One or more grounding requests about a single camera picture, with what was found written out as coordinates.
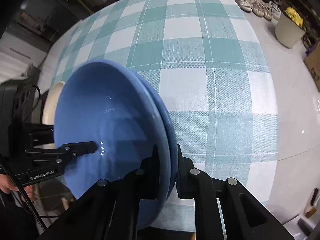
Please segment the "person's left hand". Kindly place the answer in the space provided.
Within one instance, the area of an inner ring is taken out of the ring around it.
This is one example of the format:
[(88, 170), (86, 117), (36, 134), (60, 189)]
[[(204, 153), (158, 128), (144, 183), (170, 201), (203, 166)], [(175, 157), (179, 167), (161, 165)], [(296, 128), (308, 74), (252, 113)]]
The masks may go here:
[[(14, 185), (12, 180), (4, 174), (0, 175), (0, 189), (4, 193), (11, 193), (12, 191), (19, 191), (19, 189)], [(30, 198), (31, 201), (34, 201), (36, 199), (34, 195), (34, 186), (26, 186), (24, 188), (25, 192), (27, 193), (28, 197)]]

